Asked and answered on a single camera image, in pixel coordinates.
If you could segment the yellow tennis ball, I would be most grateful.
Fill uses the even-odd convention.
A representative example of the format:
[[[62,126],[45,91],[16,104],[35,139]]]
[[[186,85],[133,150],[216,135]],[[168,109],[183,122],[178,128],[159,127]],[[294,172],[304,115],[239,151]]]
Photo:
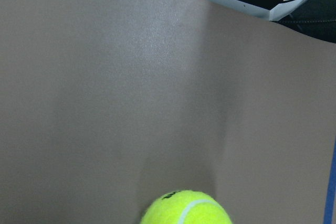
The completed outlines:
[[[200,191],[176,190],[157,198],[140,223],[232,223],[225,209]]]

